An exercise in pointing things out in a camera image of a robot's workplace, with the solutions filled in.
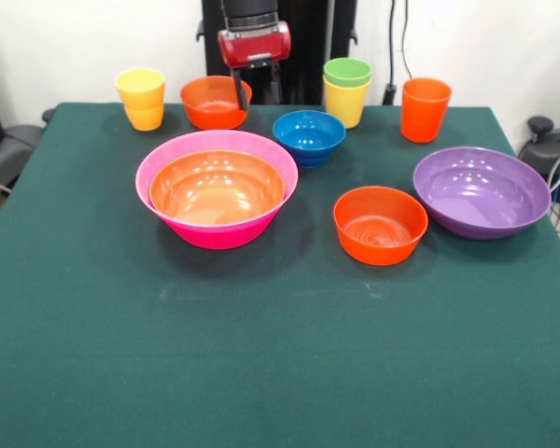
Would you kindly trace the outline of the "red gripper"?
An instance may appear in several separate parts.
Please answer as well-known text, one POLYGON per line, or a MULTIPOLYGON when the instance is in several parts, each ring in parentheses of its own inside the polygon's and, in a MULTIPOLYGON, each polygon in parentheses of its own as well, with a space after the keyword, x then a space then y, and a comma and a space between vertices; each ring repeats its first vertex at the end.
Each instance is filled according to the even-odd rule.
POLYGON ((221 30, 218 32, 217 42, 222 60, 231 68, 240 110, 248 110, 248 101, 238 68, 255 68, 272 63, 271 99, 274 104, 281 103, 279 61, 287 59, 291 49, 291 36, 286 21, 256 30, 221 30))

